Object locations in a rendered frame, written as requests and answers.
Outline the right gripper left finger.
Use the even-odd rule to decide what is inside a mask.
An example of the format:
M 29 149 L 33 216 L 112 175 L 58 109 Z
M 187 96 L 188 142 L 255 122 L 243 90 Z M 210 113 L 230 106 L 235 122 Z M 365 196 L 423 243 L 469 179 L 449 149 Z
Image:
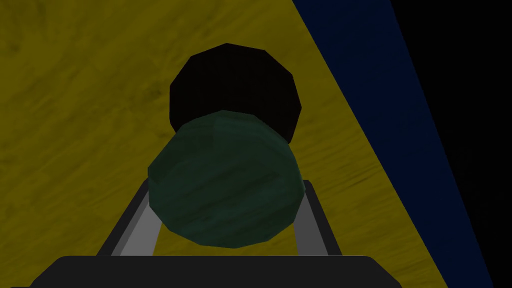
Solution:
M 145 179 L 99 249 L 98 256 L 152 256 L 162 222 L 149 205 Z

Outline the green and black door knob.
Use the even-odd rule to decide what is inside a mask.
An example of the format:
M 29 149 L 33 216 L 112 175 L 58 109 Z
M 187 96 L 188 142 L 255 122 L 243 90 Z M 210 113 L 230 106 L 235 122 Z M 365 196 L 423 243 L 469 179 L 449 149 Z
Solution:
M 271 240 L 305 194 L 290 148 L 301 110 L 292 74 L 265 50 L 224 43 L 191 56 L 169 87 L 175 133 L 148 167 L 149 206 L 198 245 Z

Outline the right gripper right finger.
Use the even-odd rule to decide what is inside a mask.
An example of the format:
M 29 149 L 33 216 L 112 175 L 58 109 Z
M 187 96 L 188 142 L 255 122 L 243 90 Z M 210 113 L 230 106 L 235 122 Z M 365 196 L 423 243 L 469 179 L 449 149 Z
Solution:
M 342 252 L 312 183 L 308 180 L 303 183 L 305 193 L 293 223 L 298 255 L 341 256 Z

